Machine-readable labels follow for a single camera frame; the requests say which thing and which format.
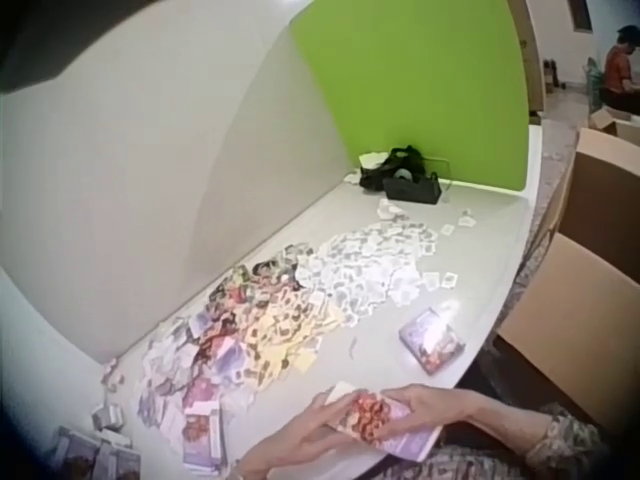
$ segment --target purple box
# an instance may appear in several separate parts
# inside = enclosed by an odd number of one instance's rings
[[[464,343],[448,322],[431,308],[402,327],[400,339],[429,375],[464,351]]]

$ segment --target camouflage sleeve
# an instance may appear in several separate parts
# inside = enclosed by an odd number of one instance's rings
[[[562,478],[583,478],[606,447],[593,425],[581,423],[566,411],[554,408],[544,438],[526,455],[534,471],[556,470]]]

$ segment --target green partition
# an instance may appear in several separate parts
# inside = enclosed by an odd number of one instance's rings
[[[442,176],[524,188],[527,92],[505,0],[315,0],[291,30],[354,162],[412,144],[449,160]]]

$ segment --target cardboard box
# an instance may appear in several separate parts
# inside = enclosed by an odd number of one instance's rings
[[[538,42],[529,14],[526,0],[508,0],[513,23],[515,24],[522,52],[522,63],[527,80],[529,112],[543,112],[545,108],[545,88],[542,80],[542,61],[538,52]]]
[[[559,232],[640,283],[640,147],[580,131]]]
[[[637,404],[640,286],[562,234],[499,330],[611,433]]]
[[[630,114],[603,108],[589,117],[589,127],[640,146],[640,125],[631,123]]]

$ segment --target hand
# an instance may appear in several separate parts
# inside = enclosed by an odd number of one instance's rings
[[[418,384],[384,390],[382,394],[404,403],[412,413],[382,426],[376,432],[377,438],[390,438],[459,422],[469,415],[473,404],[473,392]]]
[[[345,415],[359,393],[345,395],[328,405],[325,403],[329,392],[316,395],[302,413],[249,450],[238,462],[236,471],[246,480],[262,480],[272,468],[308,463],[354,442],[326,424]]]

